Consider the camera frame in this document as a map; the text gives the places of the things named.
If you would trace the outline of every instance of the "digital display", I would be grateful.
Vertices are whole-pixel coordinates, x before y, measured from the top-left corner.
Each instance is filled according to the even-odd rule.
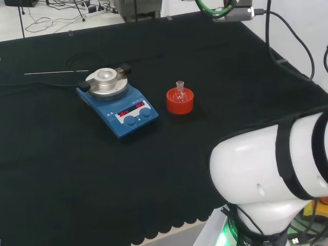
[[[122,116],[124,116],[124,115],[126,115],[126,114],[132,112],[133,110],[142,107],[143,105],[145,105],[145,103],[144,103],[143,101],[141,101],[141,102],[139,102],[138,104],[136,104],[136,105],[134,105],[134,106],[132,106],[132,107],[129,107],[129,108],[127,108],[127,109],[124,109],[123,111],[121,111],[121,112],[119,112],[119,113],[117,113],[117,114],[118,114],[119,117],[122,117]]]

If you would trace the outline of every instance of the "table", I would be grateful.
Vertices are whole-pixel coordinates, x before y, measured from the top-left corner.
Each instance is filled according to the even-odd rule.
[[[108,3],[106,0],[101,0],[101,4]],[[91,4],[98,5],[98,0],[91,0]],[[123,18],[119,14],[113,14],[110,12],[100,14],[97,16],[93,16],[90,18],[86,18],[85,22],[81,21],[79,18],[79,12],[77,9],[64,9],[64,10],[56,10],[47,6],[45,1],[38,2],[33,8],[24,8],[25,15],[22,15],[24,28],[28,27],[30,24],[34,23],[33,19],[29,16],[29,10],[31,12],[31,16],[34,17],[35,20],[39,19],[39,17],[50,17],[52,19],[57,18],[66,18],[72,19],[76,18],[78,20],[76,23],[72,23],[68,26],[66,23],[57,23],[54,27],[48,28],[47,30],[34,32],[38,30],[42,30],[46,28],[45,25],[50,25],[51,23],[43,23],[31,26],[28,30],[33,32],[24,31],[25,37],[32,36],[40,36],[45,34],[52,34],[54,32],[67,32],[68,30],[80,30],[87,28],[94,28],[100,26],[114,25],[124,23]],[[12,40],[17,38],[23,38],[21,23],[19,20],[19,14],[17,7],[9,7],[6,6],[4,0],[0,0],[0,42],[6,40]]]
[[[3,42],[0,85],[76,83],[86,74],[24,73],[63,71],[69,57],[91,51],[112,67],[130,63],[129,83],[159,119],[117,139],[74,88],[1,88],[4,245],[126,246],[204,221],[225,203],[207,168],[220,138],[328,103],[320,87],[273,66],[243,24],[216,25],[199,13]],[[182,117],[165,104],[177,80],[195,94]]]

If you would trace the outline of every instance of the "metal rod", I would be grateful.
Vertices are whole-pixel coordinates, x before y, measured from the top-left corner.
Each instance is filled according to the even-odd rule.
[[[77,6],[76,1],[75,1],[75,0],[73,0],[73,1],[74,1],[75,5],[76,5],[76,7],[77,7],[78,12],[80,13],[80,15],[81,15],[81,17],[82,17],[82,21],[85,22],[86,20],[83,18],[83,15],[81,14],[81,11],[80,11],[80,9],[79,9],[78,6]]]
[[[20,25],[22,27],[23,38],[25,38],[23,21],[22,21],[22,16],[21,16],[21,10],[19,9],[19,6],[18,6],[18,12],[19,12]]]
[[[32,74],[47,74],[47,73],[74,73],[74,72],[88,72],[89,70],[77,70],[77,71],[59,71],[59,72],[43,72],[43,73],[24,73],[24,75]]]
[[[133,5],[134,5],[134,18],[135,18],[135,22],[138,22],[138,9],[137,9],[137,0],[133,0]]]

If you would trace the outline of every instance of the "cable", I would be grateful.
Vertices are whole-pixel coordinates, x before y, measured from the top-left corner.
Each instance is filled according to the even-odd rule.
[[[81,4],[83,0],[76,1],[77,4]],[[79,7],[76,7],[75,3],[73,1],[61,1],[61,0],[54,0],[54,3],[47,3],[48,7],[54,8],[56,10],[62,10],[62,9],[80,9]]]
[[[116,13],[114,10],[115,10],[115,8],[113,8],[113,7],[111,7],[111,2],[109,1],[109,3],[104,3],[103,4],[103,6],[105,6],[105,8],[106,8],[106,12],[107,11],[110,11],[110,12],[112,12],[112,13]]]
[[[238,231],[237,229],[237,245],[236,246],[241,246],[241,232]]]
[[[234,8],[233,6],[228,5],[228,8],[224,8],[224,9],[223,9],[223,10],[224,10],[224,12],[222,11],[223,13],[221,13],[221,14],[219,14],[219,13],[212,14],[212,13],[206,11],[206,10],[203,8],[204,5],[202,5],[201,0],[195,0],[195,2],[196,2],[196,4],[197,4],[197,6],[198,6],[200,12],[201,12],[202,14],[207,15],[208,17],[210,17],[210,18],[212,18],[212,19],[220,19],[220,18],[222,18],[222,17],[225,17],[225,16],[228,15],[228,14],[233,10],[233,8]]]
[[[25,30],[28,31],[28,32],[32,32],[32,33],[45,31],[45,30],[47,30],[49,27],[53,27],[53,26],[55,26],[57,23],[68,23],[68,24],[72,24],[72,23],[75,23],[75,22],[79,21],[79,19],[76,19],[76,18],[79,17],[79,15],[76,16],[76,17],[74,17],[74,18],[72,18],[72,19],[65,19],[65,18],[52,19],[52,18],[49,18],[49,17],[39,17],[39,19],[35,20],[35,19],[31,16],[30,8],[28,8],[28,10],[29,10],[29,16],[33,19],[34,23],[32,23],[32,24],[30,24],[29,26],[27,26],[27,27],[25,28]],[[62,22],[62,21],[60,21],[60,20],[66,20],[66,21],[69,20],[69,21],[72,21],[72,22]],[[45,23],[45,22],[51,22],[51,25],[48,25],[48,26],[46,26],[46,28],[41,29],[41,30],[38,30],[38,31],[30,31],[30,30],[28,30],[28,28],[30,28],[30,27],[33,26],[33,25],[37,25],[37,24],[41,24],[41,23]],[[60,29],[66,27],[66,26],[67,26],[67,25],[62,26],[61,28],[59,28],[59,29],[56,30],[55,32],[59,31]]]
[[[311,222],[310,222],[308,228],[305,231],[303,231],[303,233],[307,233],[310,230],[310,228],[312,227],[313,223],[314,223],[314,219],[316,217],[316,212],[317,212],[317,207],[318,207],[318,201],[319,200],[316,199],[315,202],[314,202],[313,213],[312,213],[312,217],[311,217]]]
[[[75,4],[73,0],[65,1],[65,0],[54,0],[56,2],[60,2],[63,4]],[[83,3],[84,0],[76,0],[77,3]]]
[[[314,232],[314,233],[316,233],[316,234],[319,234],[319,233],[320,233],[319,231],[314,230],[313,228],[310,228],[308,225],[304,224],[303,222],[299,221],[298,219],[294,218],[294,220],[295,220],[298,224],[300,224],[301,226],[305,227],[306,229],[309,229],[309,231],[312,231],[312,232]]]
[[[314,66],[314,60],[313,57],[311,55],[311,52],[309,51],[309,49],[307,48],[307,46],[305,45],[305,43],[297,36],[297,34],[295,33],[295,31],[292,29],[292,27],[288,24],[288,22],[282,18],[279,14],[272,12],[271,9],[271,0],[268,0],[268,5],[266,7],[267,10],[264,10],[263,13],[266,13],[266,19],[265,19],[265,41],[266,41],[266,46],[268,48],[268,52],[269,55],[271,57],[271,59],[274,61],[274,63],[276,65],[278,65],[279,67],[281,67],[283,70],[285,70],[287,73],[305,80],[305,81],[312,81],[313,77],[314,77],[314,72],[315,72],[315,66]],[[310,78],[306,78],[303,75],[300,75],[297,72],[292,71],[291,69],[288,69],[287,67],[285,67],[284,65],[280,64],[279,62],[276,61],[276,59],[274,58],[272,51],[271,51],[271,47],[270,47],[270,36],[269,36],[269,28],[270,28],[270,14],[275,15],[276,17],[278,17],[279,19],[281,19],[281,21],[288,27],[288,29],[291,31],[291,33],[293,34],[293,36],[301,43],[301,45],[305,48],[307,54],[309,55],[309,58],[311,60],[311,76]]]
[[[43,85],[47,85],[47,86],[54,86],[54,87],[77,87],[76,85],[60,85],[60,84],[53,84],[53,83],[49,83],[49,82],[31,82],[31,83],[21,83],[21,84],[12,84],[12,85],[0,85],[0,88],[7,88],[7,87],[21,87],[21,86],[30,86],[30,85],[36,85],[36,84],[43,84]]]
[[[100,0],[98,0],[98,2],[99,2],[98,11],[104,10],[104,7],[101,5]]]
[[[326,69],[326,71],[328,73],[327,55],[328,55],[328,46],[327,46],[326,52],[324,53],[324,56],[323,56],[323,65],[324,65],[324,68]]]
[[[294,239],[295,237],[299,237],[300,234],[303,234],[303,235],[306,235],[307,237],[309,237],[310,239],[311,238],[314,238],[317,234],[311,234],[311,233],[303,233],[302,230],[296,228],[295,226],[293,226],[292,224],[289,226],[291,229],[293,229],[294,231],[296,231],[297,233],[292,233],[292,234],[288,234],[288,239],[289,240],[292,240]]]
[[[108,66],[108,59],[102,54],[96,52],[82,52],[82,53],[77,53],[71,56],[70,58],[68,58],[66,61],[66,68],[70,71],[76,71],[76,69],[73,68],[73,65],[77,63],[79,60],[83,60],[86,58],[93,58],[101,61],[100,64],[95,64],[87,68],[88,70],[98,69],[99,67],[106,68]]]
[[[225,14],[232,9],[232,5],[228,5],[226,8],[224,8],[220,11],[216,11],[216,10],[212,10],[212,9],[208,8],[201,0],[195,0],[195,2],[197,3],[198,7],[200,6],[201,9],[203,9],[205,12],[207,12],[209,14]]]
[[[310,246],[315,246],[315,243],[317,241],[319,241],[319,239],[326,233],[326,231],[328,231],[328,223],[327,225],[325,226],[325,228],[322,230],[321,233],[319,233],[315,238],[314,240],[310,243]]]
[[[235,206],[251,221],[251,223],[256,227],[256,229],[258,229],[258,231],[261,233],[261,235],[264,236],[263,231],[261,230],[260,227],[257,226],[257,224],[254,222],[254,220],[252,220],[252,218],[243,209],[241,209],[240,206],[238,206],[237,204],[235,204]]]

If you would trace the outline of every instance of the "white cable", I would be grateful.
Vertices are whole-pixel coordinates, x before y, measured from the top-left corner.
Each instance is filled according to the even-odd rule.
[[[51,19],[51,20],[49,20],[50,22],[52,22],[52,23],[55,23],[55,25],[57,24],[57,23],[69,23],[69,24],[72,24],[72,23],[74,23],[74,22],[77,22],[77,21],[79,21],[80,19],[77,19],[77,20],[74,20],[73,21],[73,19],[72,19],[72,21],[71,22],[63,22],[63,21],[60,21],[60,20],[58,20],[58,19]],[[55,26],[55,25],[53,25],[53,24],[51,24],[51,25],[45,25],[46,27],[52,27],[52,26]]]
[[[89,9],[88,9],[87,6],[85,6],[85,10],[86,10],[86,11],[85,11],[85,13],[84,13],[83,18],[86,17],[86,14],[87,14],[87,13],[89,13]],[[59,32],[61,29],[63,29],[63,28],[65,28],[65,27],[69,26],[69,25],[72,24],[72,23],[78,22],[78,21],[80,21],[80,20],[82,20],[82,19],[77,19],[77,20],[75,20],[74,22],[68,23],[67,25],[64,25],[64,26],[60,27],[59,29],[57,29],[57,30],[54,31],[53,33]]]

